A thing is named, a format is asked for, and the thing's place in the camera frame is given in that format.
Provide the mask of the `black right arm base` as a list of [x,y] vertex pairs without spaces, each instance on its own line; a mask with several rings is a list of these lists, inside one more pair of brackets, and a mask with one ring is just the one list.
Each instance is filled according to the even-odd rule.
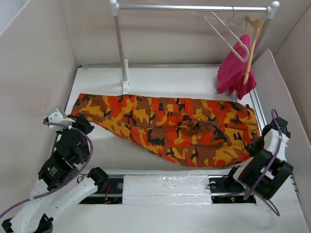
[[243,199],[245,189],[233,177],[236,170],[236,168],[232,168],[227,175],[211,175],[208,177],[209,183],[206,185],[206,189],[211,193],[212,204],[256,204],[254,195],[250,195],[246,200]]

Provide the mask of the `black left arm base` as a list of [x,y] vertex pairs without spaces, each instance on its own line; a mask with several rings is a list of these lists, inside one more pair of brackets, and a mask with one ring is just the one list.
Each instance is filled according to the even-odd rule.
[[83,199],[80,204],[122,204],[123,177],[112,177],[105,191],[97,191]]

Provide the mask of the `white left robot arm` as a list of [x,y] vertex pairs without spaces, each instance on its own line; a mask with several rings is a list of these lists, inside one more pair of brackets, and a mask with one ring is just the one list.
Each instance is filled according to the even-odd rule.
[[93,143],[88,134],[94,127],[83,114],[63,117],[54,112],[43,123],[55,127],[60,139],[40,169],[30,197],[1,214],[5,216],[14,208],[22,207],[14,217],[3,221],[1,226],[6,233],[51,233],[57,220],[72,206],[108,188],[109,176],[100,167],[95,167],[74,189],[54,202],[59,191],[75,180],[89,163],[93,155]]

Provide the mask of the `orange camouflage trousers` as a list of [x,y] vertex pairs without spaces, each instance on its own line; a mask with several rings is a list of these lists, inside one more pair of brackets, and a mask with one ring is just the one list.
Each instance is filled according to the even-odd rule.
[[224,168],[247,161],[255,111],[224,100],[80,94],[71,110],[169,162]]

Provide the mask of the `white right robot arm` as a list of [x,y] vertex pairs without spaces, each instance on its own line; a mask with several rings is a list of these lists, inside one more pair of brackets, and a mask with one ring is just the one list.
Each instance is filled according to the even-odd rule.
[[228,190],[236,191],[243,186],[265,200],[274,196],[294,169],[277,157],[285,154],[291,138],[287,125],[288,122],[278,116],[264,127],[261,137],[249,145],[253,158],[250,163],[246,167],[233,167],[225,178]]

